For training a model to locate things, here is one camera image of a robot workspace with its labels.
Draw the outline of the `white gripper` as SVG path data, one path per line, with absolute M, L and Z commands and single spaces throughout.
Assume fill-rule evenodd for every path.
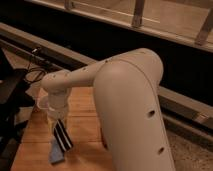
M 50 128 L 54 128 L 53 134 L 63 152 L 70 150 L 73 143 L 66 132 L 64 124 L 69 113 L 69 90 L 56 93 L 47 93 L 39 98 L 37 106 L 47 114 L 47 122 Z

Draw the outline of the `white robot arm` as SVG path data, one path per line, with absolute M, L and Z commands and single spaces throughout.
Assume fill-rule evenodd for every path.
M 176 171 L 157 94 L 162 76 L 160 57 L 139 48 L 45 75 L 41 85 L 47 95 L 38 105 L 47 111 L 54 142 L 66 152 L 73 147 L 66 131 L 69 94 L 91 86 L 116 171 Z

